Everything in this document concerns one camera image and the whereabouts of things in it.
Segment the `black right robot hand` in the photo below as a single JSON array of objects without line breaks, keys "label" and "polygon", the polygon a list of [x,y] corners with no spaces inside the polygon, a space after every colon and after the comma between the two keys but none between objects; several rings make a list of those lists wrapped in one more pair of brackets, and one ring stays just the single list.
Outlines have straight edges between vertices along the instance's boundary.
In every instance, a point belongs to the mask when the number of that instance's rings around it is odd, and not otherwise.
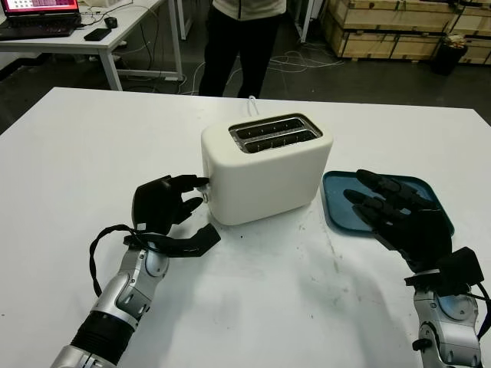
[{"label": "black right robot hand", "polygon": [[346,189],[356,216],[387,249],[397,251],[414,273],[437,267],[452,252],[451,231],[443,210],[417,190],[395,179],[359,169],[357,180],[376,193]]}]

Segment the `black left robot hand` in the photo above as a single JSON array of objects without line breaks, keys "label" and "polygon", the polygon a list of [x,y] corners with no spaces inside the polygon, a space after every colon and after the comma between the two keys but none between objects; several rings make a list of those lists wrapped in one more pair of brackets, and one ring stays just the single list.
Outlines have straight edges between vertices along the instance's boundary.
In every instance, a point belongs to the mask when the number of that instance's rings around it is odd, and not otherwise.
[{"label": "black left robot hand", "polygon": [[167,175],[139,186],[132,203],[134,228],[140,232],[167,235],[172,225],[188,219],[203,203],[200,197],[183,201],[182,194],[208,183],[208,178],[196,175]]}]

